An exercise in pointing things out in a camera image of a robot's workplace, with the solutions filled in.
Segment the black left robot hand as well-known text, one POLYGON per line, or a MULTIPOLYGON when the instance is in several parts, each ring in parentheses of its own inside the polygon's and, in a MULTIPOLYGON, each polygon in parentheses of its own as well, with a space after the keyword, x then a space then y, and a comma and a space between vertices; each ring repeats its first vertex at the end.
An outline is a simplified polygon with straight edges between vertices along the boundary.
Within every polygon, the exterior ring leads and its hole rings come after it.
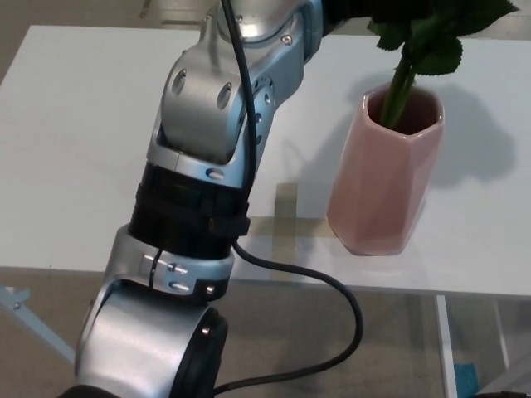
POLYGON ((352 19, 372 17, 370 1, 363 0, 322 0, 323 37, 352 19))

